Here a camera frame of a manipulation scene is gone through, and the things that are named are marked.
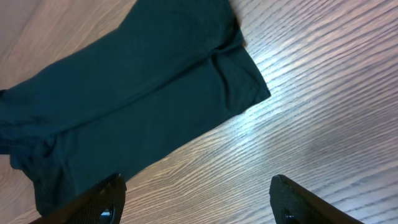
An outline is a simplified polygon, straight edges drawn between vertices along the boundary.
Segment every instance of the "cloth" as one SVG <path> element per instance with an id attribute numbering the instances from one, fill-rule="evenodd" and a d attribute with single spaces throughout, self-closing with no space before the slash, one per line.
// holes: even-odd
<path id="1" fill-rule="evenodd" d="M 228 0 L 138 0 L 116 30 L 1 93 L 0 150 L 48 215 L 269 96 Z"/>

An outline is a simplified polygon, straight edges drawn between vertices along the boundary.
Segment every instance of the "wooden table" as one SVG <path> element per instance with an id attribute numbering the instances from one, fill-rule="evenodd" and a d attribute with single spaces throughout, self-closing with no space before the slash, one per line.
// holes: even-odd
<path id="1" fill-rule="evenodd" d="M 120 24 L 133 0 L 0 1 L 0 88 Z M 272 98 L 128 183 L 123 223 L 274 223 L 285 174 L 365 223 L 398 223 L 398 2 L 235 0 Z M 0 223 L 38 217 L 0 157 Z"/>

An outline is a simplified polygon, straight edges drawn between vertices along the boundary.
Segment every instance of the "dark green cloth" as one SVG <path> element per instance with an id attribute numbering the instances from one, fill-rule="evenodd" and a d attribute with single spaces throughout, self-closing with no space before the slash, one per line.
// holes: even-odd
<path id="1" fill-rule="evenodd" d="M 138 0 L 119 28 L 0 94 L 0 150 L 48 215 L 269 97 L 242 44 L 228 0 Z"/>

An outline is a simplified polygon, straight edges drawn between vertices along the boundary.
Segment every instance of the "garment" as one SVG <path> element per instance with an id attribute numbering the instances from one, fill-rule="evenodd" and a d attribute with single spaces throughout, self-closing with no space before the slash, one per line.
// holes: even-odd
<path id="1" fill-rule="evenodd" d="M 0 96 L 0 150 L 47 215 L 270 96 L 228 0 L 138 0 L 122 24 Z"/>

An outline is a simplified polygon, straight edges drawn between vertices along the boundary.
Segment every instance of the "black object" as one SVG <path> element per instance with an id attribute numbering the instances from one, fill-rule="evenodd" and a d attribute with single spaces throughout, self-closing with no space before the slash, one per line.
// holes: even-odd
<path id="1" fill-rule="evenodd" d="M 272 178 L 269 194 L 277 224 L 362 224 L 284 175 Z"/>
<path id="2" fill-rule="evenodd" d="M 0 95 L 0 153 L 48 215 L 270 96 L 228 0 L 138 0 L 123 23 Z"/>
<path id="3" fill-rule="evenodd" d="M 61 210 L 30 224 L 119 224 L 125 198 L 124 178 L 114 174 Z"/>

